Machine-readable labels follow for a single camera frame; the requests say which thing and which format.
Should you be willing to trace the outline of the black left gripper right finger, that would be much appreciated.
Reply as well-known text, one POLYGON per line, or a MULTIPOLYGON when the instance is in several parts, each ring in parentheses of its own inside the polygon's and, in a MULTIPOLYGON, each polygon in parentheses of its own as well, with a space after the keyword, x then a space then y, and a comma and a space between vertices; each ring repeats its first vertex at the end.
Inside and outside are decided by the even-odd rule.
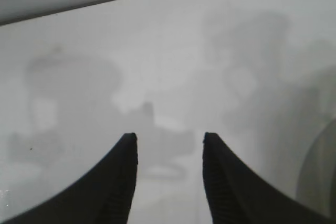
POLYGON ((213 223, 335 223, 272 187, 217 133, 205 133, 202 159, 213 223))

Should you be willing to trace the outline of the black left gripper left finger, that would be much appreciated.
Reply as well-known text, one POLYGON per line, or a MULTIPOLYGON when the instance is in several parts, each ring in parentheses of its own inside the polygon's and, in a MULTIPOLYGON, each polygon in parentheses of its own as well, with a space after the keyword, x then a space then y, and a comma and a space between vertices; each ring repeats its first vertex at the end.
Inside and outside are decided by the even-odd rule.
POLYGON ((5 223, 127 223, 137 169, 137 136, 125 133, 72 185, 5 223))

